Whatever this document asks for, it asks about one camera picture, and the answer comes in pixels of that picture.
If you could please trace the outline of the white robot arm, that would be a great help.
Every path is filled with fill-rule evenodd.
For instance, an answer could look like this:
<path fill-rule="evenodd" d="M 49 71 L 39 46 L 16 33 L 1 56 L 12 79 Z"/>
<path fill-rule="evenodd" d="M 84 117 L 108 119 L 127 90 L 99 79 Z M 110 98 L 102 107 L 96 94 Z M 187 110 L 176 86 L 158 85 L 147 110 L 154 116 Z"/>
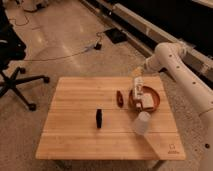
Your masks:
<path fill-rule="evenodd" d="M 184 42 L 159 43 L 132 74 L 156 73 L 165 68 L 183 89 L 199 118 L 206 127 L 203 154 L 198 171 L 213 171 L 213 90 L 195 75 L 182 61 L 187 54 Z"/>

